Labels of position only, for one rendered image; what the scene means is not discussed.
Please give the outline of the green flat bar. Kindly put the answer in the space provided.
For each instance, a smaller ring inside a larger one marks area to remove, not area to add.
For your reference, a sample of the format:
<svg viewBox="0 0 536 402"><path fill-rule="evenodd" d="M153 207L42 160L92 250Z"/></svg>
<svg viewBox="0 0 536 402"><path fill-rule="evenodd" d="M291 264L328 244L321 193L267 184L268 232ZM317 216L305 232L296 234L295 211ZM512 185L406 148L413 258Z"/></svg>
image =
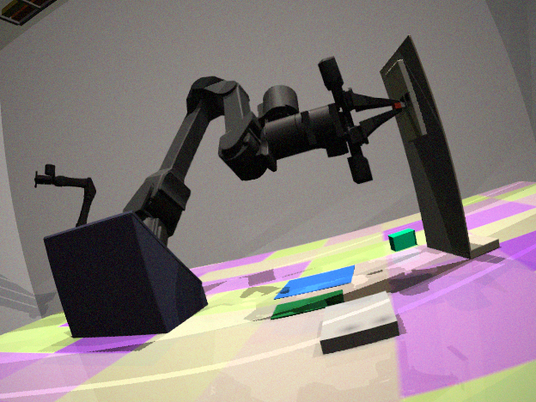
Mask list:
<svg viewBox="0 0 536 402"><path fill-rule="evenodd" d="M277 320L288 316L302 314L331 305L344 302L343 290L329 292L323 295L312 296L309 298L291 301L284 304L279 304L275 307L275 311L271 316L271 320Z"/></svg>

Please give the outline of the green rectangular block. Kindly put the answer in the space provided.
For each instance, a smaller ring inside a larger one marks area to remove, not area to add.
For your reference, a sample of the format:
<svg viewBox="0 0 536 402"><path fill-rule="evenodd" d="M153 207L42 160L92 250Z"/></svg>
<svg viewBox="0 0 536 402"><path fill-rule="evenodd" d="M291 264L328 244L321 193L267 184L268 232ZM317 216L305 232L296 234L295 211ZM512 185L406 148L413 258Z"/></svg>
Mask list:
<svg viewBox="0 0 536 402"><path fill-rule="evenodd" d="M395 234L390 234L388 238L390 247L395 252L417 245L415 230L411 228Z"/></svg>

